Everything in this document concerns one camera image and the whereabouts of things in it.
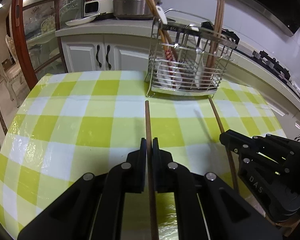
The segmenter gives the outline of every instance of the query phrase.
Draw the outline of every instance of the white plate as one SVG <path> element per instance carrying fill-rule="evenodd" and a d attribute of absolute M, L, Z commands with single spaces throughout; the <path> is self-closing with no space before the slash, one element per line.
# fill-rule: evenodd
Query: white plate
<path fill-rule="evenodd" d="M 72 21 L 68 21 L 68 22 L 66 22 L 66 25 L 68 25 L 68 26 L 77 26 L 77 25 L 80 25 L 80 24 L 89 23 L 89 22 L 92 22 L 98 15 L 100 15 L 100 13 L 96 13 L 94 15 L 90 15 L 90 16 L 82 18 L 82 19 L 75 19 L 75 20 L 72 20 Z"/>

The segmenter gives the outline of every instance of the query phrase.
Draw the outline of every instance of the white cabinet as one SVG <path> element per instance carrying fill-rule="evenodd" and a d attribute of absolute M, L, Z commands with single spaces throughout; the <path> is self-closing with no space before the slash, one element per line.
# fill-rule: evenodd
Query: white cabinet
<path fill-rule="evenodd" d="M 103 35 L 62 37 L 62 49 L 68 72 L 105 70 Z"/>
<path fill-rule="evenodd" d="M 61 37 L 69 72 L 148 68 L 150 38 L 118 34 Z"/>
<path fill-rule="evenodd" d="M 130 35 L 105 35 L 106 69 L 148 69 L 150 38 Z"/>

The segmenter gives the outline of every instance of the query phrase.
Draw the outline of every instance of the table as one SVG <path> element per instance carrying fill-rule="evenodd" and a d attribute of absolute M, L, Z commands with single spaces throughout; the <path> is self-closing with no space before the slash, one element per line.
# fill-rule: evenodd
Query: table
<path fill-rule="evenodd" d="M 144 76 L 135 71 L 46 75 L 33 88 L 0 152 L 0 223 L 14 238 L 84 173 L 106 173 L 139 148 L 146 136 Z M 160 148 L 191 172 L 213 171 L 231 185 L 225 148 L 207 97 L 158 96 L 148 100 L 152 137 L 158 137 Z M 255 89 L 223 81 L 213 101 L 225 130 L 285 136 Z M 247 196 L 247 189 L 240 186 Z M 126 200 L 132 208 L 138 206 L 133 197 Z M 173 195 L 157 196 L 162 239 L 176 236 L 173 205 Z M 137 208 L 142 221 L 148 209 Z M 144 225 L 127 225 L 127 230 Z"/>
<path fill-rule="evenodd" d="M 53 38 L 55 38 L 55 33 L 56 29 L 50 30 L 48 32 L 45 33 L 41 33 L 38 36 L 35 36 L 33 38 L 31 38 L 30 40 L 26 41 L 27 47 L 30 49 L 31 47 L 33 47 L 36 44 L 44 44 L 47 43 L 49 41 L 51 41 Z"/>

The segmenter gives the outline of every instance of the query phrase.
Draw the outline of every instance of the stainless steel utensil holder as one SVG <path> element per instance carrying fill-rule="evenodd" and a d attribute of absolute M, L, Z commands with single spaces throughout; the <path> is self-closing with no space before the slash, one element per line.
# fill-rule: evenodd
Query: stainless steel utensil holder
<path fill-rule="evenodd" d="M 186 12 L 169 9 L 191 16 L 203 17 Z M 159 31 L 168 31 L 174 44 L 163 43 Z M 218 44 L 213 53 L 209 53 L 210 46 Z M 168 21 L 163 24 L 154 18 L 152 24 L 149 62 L 146 81 L 149 83 L 147 96 L 150 91 L 181 96 L 203 96 L 216 93 L 222 80 L 231 53 L 237 45 L 229 37 L 215 31 L 196 25 L 184 25 Z M 175 49 L 178 58 L 168 60 L 164 47 Z M 212 63 L 207 66 L 208 56 Z"/>

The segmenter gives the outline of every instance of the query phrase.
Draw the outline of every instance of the chopstick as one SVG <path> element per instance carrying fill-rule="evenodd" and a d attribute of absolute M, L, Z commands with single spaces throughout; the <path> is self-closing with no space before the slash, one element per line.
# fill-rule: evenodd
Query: chopstick
<path fill-rule="evenodd" d="M 225 1 L 217 0 L 217 10 L 216 10 L 216 16 L 215 16 L 215 22 L 214 22 L 214 28 L 213 28 L 213 30 L 214 30 L 213 35 L 218 38 L 221 37 L 221 32 L 222 32 L 224 7 L 225 7 Z M 210 74 L 210 76 L 208 75 L 207 77 L 203 78 L 203 79 L 207 80 L 204 83 L 207 83 L 214 73 L 212 68 L 214 68 L 214 65 L 215 65 L 216 57 L 214 55 L 216 54 L 218 47 L 219 47 L 219 43 L 216 43 L 215 41 L 211 41 L 209 55 L 208 55 L 207 63 L 206 63 L 207 68 L 210 68 L 209 70 L 206 70 L 206 72 L 208 72 Z"/>
<path fill-rule="evenodd" d="M 145 102 L 146 107 L 146 140 L 147 140 L 147 163 L 148 163 L 148 184 L 149 184 L 149 206 L 150 206 L 150 228 L 151 239 L 159 240 L 157 208 L 155 201 L 153 167 L 152 167 L 152 138 L 149 101 Z"/>
<path fill-rule="evenodd" d="M 217 123 L 218 123 L 219 129 L 220 129 L 220 133 L 224 133 L 225 129 L 223 128 L 220 116 L 219 116 L 218 111 L 217 111 L 217 109 L 216 109 L 216 107 L 215 107 L 215 105 L 214 105 L 214 103 L 213 103 L 213 101 L 210 97 L 209 97 L 209 102 L 210 102 L 210 105 L 212 107 L 214 116 L 217 119 Z M 239 192 L 239 184 L 238 184 L 238 178 L 237 178 L 236 171 L 235 171 L 234 160 L 232 158 L 231 151 L 229 151 L 227 149 L 227 147 L 226 147 L 226 152 L 227 152 L 228 162 L 229 162 L 229 166 L 230 166 L 230 172 L 231 172 L 233 188 L 239 194 L 240 193 Z"/>
<path fill-rule="evenodd" d="M 157 8 L 155 6 L 154 0 L 146 0 L 146 2 L 148 4 L 148 6 L 149 6 L 149 8 L 150 8 L 150 10 L 151 10 L 151 12 L 153 14 L 153 16 L 159 18 L 159 15 L 158 15 Z M 163 43 L 167 44 L 167 41 L 168 41 L 169 44 L 172 44 L 172 39 L 171 39 L 169 33 L 166 30 L 159 30 L 159 35 L 161 36 L 161 40 L 162 40 Z M 172 53 L 173 53 L 173 56 L 174 56 L 175 60 L 178 60 L 178 54 L 177 54 L 175 48 L 173 48 L 173 47 L 167 48 L 167 46 L 164 46 L 163 49 L 165 51 L 170 49 L 172 51 Z"/>

